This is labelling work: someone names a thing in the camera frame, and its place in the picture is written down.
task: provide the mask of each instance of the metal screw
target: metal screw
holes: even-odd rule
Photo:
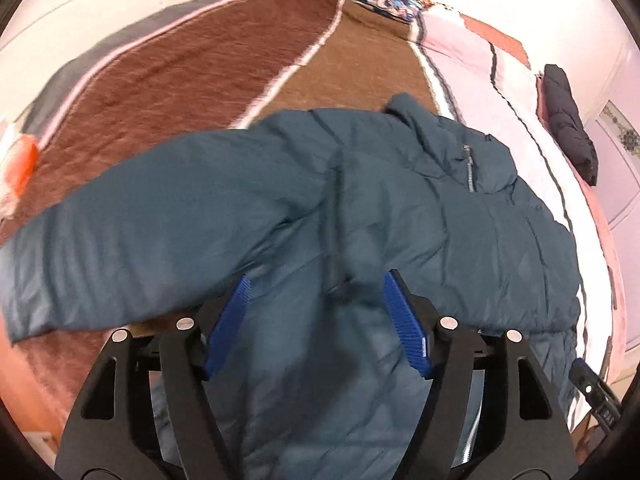
[[[517,330],[507,330],[507,339],[509,341],[513,341],[514,343],[519,343],[522,341],[522,334]]]
[[[178,330],[188,330],[190,328],[193,328],[193,325],[195,325],[195,322],[190,317],[183,317],[182,319],[179,319],[175,324]]]
[[[455,330],[458,328],[458,320],[455,317],[445,316],[440,320],[440,326],[447,330]]]
[[[116,330],[113,334],[111,334],[111,340],[114,343],[121,343],[127,337],[129,337],[129,333],[126,330],[123,330],[123,329]]]

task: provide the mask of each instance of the striped blanket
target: striped blanket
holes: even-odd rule
[[[572,232],[582,277],[576,350],[604,374],[607,262],[580,185],[536,116],[536,77],[518,46],[465,16],[425,12],[407,25],[349,0],[195,0],[166,9],[69,63],[43,90],[25,124],[40,165],[0,242],[112,165],[182,132],[245,128],[282,108],[379,110],[405,91],[506,144],[518,174]],[[19,344],[62,419],[104,337],[50,333]],[[587,410],[576,397],[569,426]]]

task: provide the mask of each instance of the blue gripper pad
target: blue gripper pad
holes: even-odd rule
[[[225,365],[250,300],[251,283],[247,276],[243,276],[220,313],[218,322],[207,336],[207,359],[204,371],[209,377],[222,370]]]
[[[409,364],[427,377],[433,370],[427,338],[391,272],[385,275],[385,304]]]

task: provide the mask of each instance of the black folded jacket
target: black folded jacket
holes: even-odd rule
[[[582,126],[566,73],[557,65],[546,65],[543,86],[551,134],[584,181],[595,186],[598,155]]]

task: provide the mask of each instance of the chest pocket zipper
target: chest pocket zipper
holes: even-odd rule
[[[465,150],[466,155],[466,185],[468,187],[469,193],[476,192],[476,185],[474,184],[474,160],[471,156],[471,147],[468,144],[462,146],[462,149]]]

